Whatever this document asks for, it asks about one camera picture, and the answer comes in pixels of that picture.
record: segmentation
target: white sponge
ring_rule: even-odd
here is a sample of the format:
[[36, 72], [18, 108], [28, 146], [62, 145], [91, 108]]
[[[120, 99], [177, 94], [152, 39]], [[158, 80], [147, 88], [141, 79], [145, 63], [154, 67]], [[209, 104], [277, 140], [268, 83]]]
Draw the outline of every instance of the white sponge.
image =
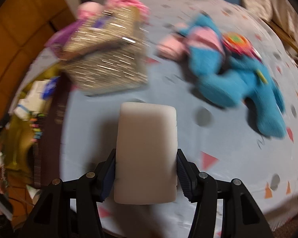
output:
[[177, 149], [174, 107], [123, 103], [116, 148], [115, 201], [135, 205], [174, 201]]

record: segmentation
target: screw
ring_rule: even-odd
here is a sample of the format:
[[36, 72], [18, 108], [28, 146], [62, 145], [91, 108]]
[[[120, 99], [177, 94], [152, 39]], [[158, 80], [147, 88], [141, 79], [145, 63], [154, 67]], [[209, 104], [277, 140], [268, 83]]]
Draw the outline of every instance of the screw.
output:
[[87, 174], [86, 174], [86, 177], [87, 178], [93, 178], [95, 176], [95, 173], [94, 172], [88, 172]]
[[241, 180], [239, 180], [239, 179], [234, 179], [234, 180], [233, 180], [233, 183], [234, 183], [235, 185], [241, 185], [241, 184], [242, 184]]
[[207, 178], [207, 177], [208, 177], [208, 175], [207, 175], [207, 173], [206, 173], [206, 172], [200, 172], [200, 173], [199, 173], [199, 177], [201, 177], [201, 178], [205, 179], [205, 178]]
[[55, 178], [55, 179], [52, 181], [52, 184], [53, 184], [53, 185], [58, 185], [60, 182], [61, 182], [60, 179]]

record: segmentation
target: beige fabric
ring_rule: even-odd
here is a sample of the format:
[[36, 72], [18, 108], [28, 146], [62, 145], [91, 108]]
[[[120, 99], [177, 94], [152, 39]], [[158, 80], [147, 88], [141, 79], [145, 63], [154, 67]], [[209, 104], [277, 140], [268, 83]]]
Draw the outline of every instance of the beige fabric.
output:
[[258, 17], [277, 23], [298, 44], [298, 14], [288, 0], [242, 0]]

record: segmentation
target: gold sequined bag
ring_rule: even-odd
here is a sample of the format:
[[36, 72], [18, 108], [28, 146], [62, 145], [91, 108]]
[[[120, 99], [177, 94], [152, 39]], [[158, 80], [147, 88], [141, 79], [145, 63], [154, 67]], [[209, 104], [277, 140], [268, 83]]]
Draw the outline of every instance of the gold sequined bag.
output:
[[[135, 88], [147, 82], [145, 35], [137, 10], [135, 7], [112, 10], [113, 18], [102, 29], [91, 27], [101, 16], [88, 19], [63, 48], [75, 55], [69, 56], [74, 59], [64, 61], [61, 68], [86, 95]], [[81, 55], [91, 50], [96, 51]]]

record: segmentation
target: table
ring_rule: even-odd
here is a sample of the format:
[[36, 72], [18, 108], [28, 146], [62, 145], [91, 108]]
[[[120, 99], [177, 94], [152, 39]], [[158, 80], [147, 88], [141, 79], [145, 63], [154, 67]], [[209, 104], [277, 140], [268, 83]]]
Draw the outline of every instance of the table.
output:
[[[187, 159], [215, 179], [241, 179], [272, 229], [298, 213], [298, 69], [281, 41], [258, 17], [224, 0], [140, 0], [150, 7], [147, 87], [97, 97], [70, 93], [64, 118], [61, 178], [77, 179], [93, 170], [116, 147], [119, 107], [123, 102], [170, 105], [177, 110], [178, 146]], [[279, 85], [286, 103], [284, 119], [289, 135], [266, 138], [253, 128], [253, 111], [241, 103], [220, 109], [209, 104], [194, 88], [186, 65], [156, 56], [155, 45], [172, 25], [207, 12], [222, 32], [246, 36], [261, 54]], [[173, 203], [133, 206], [116, 204], [112, 195], [99, 204], [105, 229], [132, 237], [187, 237], [195, 204], [178, 189]], [[222, 202], [218, 201], [215, 237], [220, 236]]]

